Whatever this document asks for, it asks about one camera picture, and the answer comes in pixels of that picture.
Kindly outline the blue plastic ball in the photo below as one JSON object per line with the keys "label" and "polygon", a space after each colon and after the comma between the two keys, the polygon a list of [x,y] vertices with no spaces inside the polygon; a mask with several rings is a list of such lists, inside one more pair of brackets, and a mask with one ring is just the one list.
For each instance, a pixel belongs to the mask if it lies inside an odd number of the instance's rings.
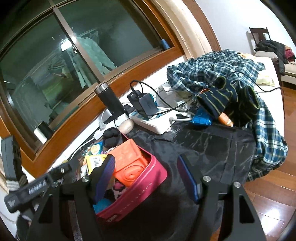
{"label": "blue plastic ball", "polygon": [[100,213],[107,207],[109,207],[112,204],[112,201],[110,201],[107,198],[100,199],[96,204],[93,205],[94,211],[96,214]]}

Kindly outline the black fuzzy sock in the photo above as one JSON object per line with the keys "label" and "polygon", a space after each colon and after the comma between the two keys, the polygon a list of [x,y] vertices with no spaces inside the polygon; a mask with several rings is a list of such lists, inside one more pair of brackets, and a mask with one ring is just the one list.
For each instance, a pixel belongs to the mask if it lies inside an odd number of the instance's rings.
{"label": "black fuzzy sock", "polygon": [[123,140],[120,130],[114,127],[105,130],[102,136],[102,143],[106,150],[121,145]]}

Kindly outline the white thread spool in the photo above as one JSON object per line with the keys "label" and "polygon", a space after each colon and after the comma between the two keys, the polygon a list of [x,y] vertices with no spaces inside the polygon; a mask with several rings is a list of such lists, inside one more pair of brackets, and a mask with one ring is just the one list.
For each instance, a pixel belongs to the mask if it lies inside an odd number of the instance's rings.
{"label": "white thread spool", "polygon": [[47,141],[46,136],[41,132],[40,129],[35,128],[34,130],[34,135],[38,138],[38,140],[42,143],[45,144]]}

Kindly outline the black thread spool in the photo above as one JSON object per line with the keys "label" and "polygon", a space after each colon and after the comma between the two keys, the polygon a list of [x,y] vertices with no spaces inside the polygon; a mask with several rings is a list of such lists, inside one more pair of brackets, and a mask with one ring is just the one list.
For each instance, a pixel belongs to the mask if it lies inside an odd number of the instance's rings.
{"label": "black thread spool", "polygon": [[54,131],[49,127],[49,125],[41,121],[38,125],[38,129],[41,131],[41,133],[46,137],[46,139],[50,139],[53,136]]}

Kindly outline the black patterned table cloth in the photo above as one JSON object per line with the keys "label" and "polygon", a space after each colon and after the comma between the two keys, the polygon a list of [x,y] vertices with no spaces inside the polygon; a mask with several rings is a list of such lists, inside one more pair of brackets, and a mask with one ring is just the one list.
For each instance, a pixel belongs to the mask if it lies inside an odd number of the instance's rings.
{"label": "black patterned table cloth", "polygon": [[[187,194],[177,168],[178,156],[185,154],[202,175],[216,182],[238,181],[243,186],[256,150],[252,132],[219,124],[177,123],[163,135],[135,126],[127,138],[154,155],[168,175],[120,221],[97,220],[104,240],[189,240],[199,206]],[[223,206],[219,201],[214,231],[221,228]]]}

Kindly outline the plaid shirt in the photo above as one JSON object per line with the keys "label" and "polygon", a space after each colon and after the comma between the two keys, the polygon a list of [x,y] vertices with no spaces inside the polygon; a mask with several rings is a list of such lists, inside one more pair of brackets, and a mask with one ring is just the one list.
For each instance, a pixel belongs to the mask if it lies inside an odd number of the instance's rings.
{"label": "plaid shirt", "polygon": [[232,50],[210,52],[168,66],[172,89],[192,94],[215,120],[226,114],[235,127],[251,128],[256,139],[254,160],[247,180],[254,181],[279,168],[288,155],[288,144],[278,130],[265,101],[255,91],[256,79],[265,66]]}

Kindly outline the red storage box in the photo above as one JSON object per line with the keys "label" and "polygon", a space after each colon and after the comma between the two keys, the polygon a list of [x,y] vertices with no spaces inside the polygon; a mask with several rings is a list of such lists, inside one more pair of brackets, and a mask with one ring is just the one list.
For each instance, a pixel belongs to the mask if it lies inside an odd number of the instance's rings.
{"label": "red storage box", "polygon": [[[129,140],[122,134],[123,143]],[[103,222],[116,222],[127,216],[137,206],[139,206],[151,193],[161,185],[167,178],[167,171],[156,159],[154,155],[139,147],[143,156],[148,161],[148,165],[133,185],[127,187],[118,200],[109,207],[96,214],[98,220]]]}

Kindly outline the black thermos bottle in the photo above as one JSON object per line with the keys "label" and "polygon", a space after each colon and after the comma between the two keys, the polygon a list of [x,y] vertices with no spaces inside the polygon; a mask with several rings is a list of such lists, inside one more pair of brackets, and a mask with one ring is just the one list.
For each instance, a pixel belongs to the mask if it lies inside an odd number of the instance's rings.
{"label": "black thermos bottle", "polygon": [[116,97],[115,93],[108,85],[107,82],[102,83],[95,89],[95,93],[105,105],[105,107],[110,111],[114,118],[121,116],[122,114],[127,114],[125,107],[122,105],[120,100]]}

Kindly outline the striped dark socks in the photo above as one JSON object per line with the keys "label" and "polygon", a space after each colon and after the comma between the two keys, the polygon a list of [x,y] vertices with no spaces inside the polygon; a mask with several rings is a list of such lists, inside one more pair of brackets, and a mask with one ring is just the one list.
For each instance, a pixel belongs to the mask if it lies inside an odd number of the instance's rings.
{"label": "striped dark socks", "polygon": [[224,113],[239,128],[254,120],[261,108],[252,87],[236,89],[224,76],[218,77],[208,90],[198,94],[197,100],[214,119]]}

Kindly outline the white power strip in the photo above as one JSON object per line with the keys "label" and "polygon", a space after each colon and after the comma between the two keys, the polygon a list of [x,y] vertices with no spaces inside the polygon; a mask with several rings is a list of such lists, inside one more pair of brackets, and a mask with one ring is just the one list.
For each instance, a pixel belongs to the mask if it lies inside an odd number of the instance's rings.
{"label": "white power strip", "polygon": [[167,113],[160,114],[168,108],[158,107],[158,113],[154,116],[142,116],[136,110],[129,114],[129,118],[137,125],[154,132],[158,135],[162,135],[171,130],[171,125],[174,123],[172,119],[177,118],[178,111],[172,110]]}

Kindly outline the black charger adapter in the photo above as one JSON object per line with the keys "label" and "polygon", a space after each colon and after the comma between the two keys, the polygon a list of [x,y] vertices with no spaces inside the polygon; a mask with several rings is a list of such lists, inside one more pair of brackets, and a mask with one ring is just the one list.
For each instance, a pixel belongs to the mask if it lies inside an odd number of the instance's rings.
{"label": "black charger adapter", "polygon": [[127,98],[141,115],[153,116],[159,111],[153,97],[149,93],[141,93],[139,90],[135,90]]}

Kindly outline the dark wooden chair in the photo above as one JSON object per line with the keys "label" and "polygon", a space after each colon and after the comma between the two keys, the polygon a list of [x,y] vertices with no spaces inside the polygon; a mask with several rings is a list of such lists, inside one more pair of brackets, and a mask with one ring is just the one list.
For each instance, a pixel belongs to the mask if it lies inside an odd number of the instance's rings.
{"label": "dark wooden chair", "polygon": [[271,40],[268,28],[251,28],[249,27],[250,33],[255,42],[255,48],[261,41]]}

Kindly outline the blue thread spool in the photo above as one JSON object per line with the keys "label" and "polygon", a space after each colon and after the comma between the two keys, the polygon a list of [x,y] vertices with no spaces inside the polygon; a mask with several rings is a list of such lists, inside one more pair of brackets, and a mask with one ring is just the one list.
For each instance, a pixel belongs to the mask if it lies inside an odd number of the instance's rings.
{"label": "blue thread spool", "polygon": [[163,48],[163,50],[168,50],[170,49],[170,45],[166,42],[165,39],[160,40],[160,45]]}

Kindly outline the wooden window frame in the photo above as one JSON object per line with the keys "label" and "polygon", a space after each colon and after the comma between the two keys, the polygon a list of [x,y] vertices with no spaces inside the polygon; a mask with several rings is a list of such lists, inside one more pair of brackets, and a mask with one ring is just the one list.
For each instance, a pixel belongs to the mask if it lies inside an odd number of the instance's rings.
{"label": "wooden window frame", "polygon": [[[195,1],[1,1],[1,136],[38,177],[103,111],[99,85],[121,96],[178,57],[219,49]],[[45,144],[41,121],[54,131]]]}

